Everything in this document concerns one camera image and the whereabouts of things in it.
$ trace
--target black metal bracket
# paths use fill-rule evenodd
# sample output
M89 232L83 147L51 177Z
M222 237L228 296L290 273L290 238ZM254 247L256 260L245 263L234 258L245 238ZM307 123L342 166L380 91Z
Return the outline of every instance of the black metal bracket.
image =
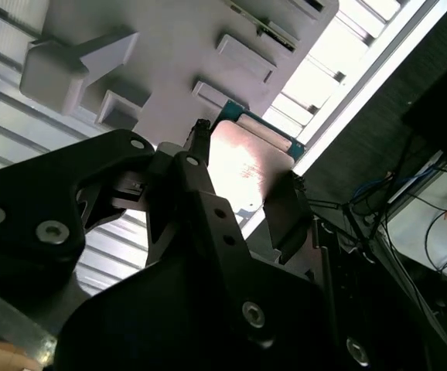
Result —
M119 217L113 179L144 170L152 146L112 131L0 170L0 286L52 290L71 275L85 229Z

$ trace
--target corrugated metal panel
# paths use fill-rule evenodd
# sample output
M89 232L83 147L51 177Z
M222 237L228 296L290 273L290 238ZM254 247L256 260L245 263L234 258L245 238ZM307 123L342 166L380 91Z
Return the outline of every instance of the corrugated metal panel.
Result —
M64 117L22 96L20 70L32 33L15 26L43 27L46 7L33 2L0 1L0 168L62 148L107 131L94 125L95 115L79 108ZM129 212L87 235L77 265L81 287L96 294L145 266L148 252L145 216Z

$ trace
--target silver metal plate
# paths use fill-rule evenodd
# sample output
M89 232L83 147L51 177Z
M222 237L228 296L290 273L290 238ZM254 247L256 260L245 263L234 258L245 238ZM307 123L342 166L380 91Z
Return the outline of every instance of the silver metal plate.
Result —
M208 171L215 192L235 213L256 211L293 165L289 155L232 121L221 121L212 133Z

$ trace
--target blue cable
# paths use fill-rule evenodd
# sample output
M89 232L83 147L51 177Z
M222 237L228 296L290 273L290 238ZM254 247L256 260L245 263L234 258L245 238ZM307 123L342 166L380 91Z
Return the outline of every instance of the blue cable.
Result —
M429 173L436 171L436 169L434 168L427 168L425 171L423 171L421 174L417 174L414 176L410 176L407 178L403 178L403 179L399 179L397 181L397 184L399 183L406 183L412 179L419 179L422 178L423 176L427 176ZM361 184L359 187L356 188L356 191L354 191L354 195L352 199L356 199L356 197L358 197L361 193L363 193L364 191L368 190L369 188L371 188L372 186L378 184L378 183L382 183L385 180L387 180L387 178L384 179L376 179L376 180L370 180L369 182L365 182L363 184Z

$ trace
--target electronic component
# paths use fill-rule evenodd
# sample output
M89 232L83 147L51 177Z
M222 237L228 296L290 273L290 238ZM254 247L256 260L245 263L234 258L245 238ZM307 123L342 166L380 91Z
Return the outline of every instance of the electronic component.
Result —
M249 22L254 24L258 28L258 35L264 33L270 36L275 42L286 48L289 52L295 52L295 44L286 36L283 36L279 32L275 31L272 27L266 25L265 23L254 17L252 14L241 8L235 2L232 2L231 0L223 0L223 2L229 5L229 7L237 14L242 15Z

